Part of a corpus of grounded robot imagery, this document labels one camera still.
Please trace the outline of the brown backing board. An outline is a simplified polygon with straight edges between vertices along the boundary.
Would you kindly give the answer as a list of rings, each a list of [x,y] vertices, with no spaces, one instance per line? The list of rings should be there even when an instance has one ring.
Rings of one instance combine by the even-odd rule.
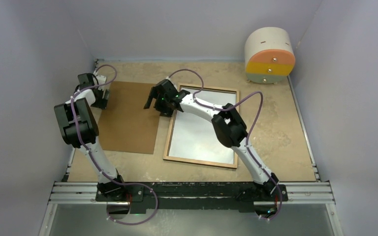
[[[103,150],[153,154],[159,114],[144,109],[154,84],[113,82],[107,109],[98,120],[99,142]]]

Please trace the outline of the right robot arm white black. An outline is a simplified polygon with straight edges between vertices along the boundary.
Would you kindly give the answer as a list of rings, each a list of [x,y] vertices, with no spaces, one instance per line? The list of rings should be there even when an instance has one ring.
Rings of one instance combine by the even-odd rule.
[[[232,149],[247,167],[257,186],[258,197],[268,200],[276,192],[281,194],[277,176],[249,143],[250,134],[236,105],[218,105],[197,98],[196,95],[184,89],[178,91],[169,79],[164,79],[151,87],[144,109],[154,105],[154,109],[165,117],[170,117],[174,111],[180,111],[210,122],[217,140]]]

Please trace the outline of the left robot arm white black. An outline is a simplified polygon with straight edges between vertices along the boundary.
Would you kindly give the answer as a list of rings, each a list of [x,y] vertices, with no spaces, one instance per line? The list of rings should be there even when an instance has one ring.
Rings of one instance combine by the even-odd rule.
[[[73,96],[54,107],[62,139],[81,151],[92,164],[98,178],[98,192],[114,201],[121,201],[127,195],[127,188],[122,176],[102,150],[97,121],[91,111],[91,106],[107,107],[109,90],[102,87],[106,78],[84,73],[78,75],[78,80],[79,85]]]

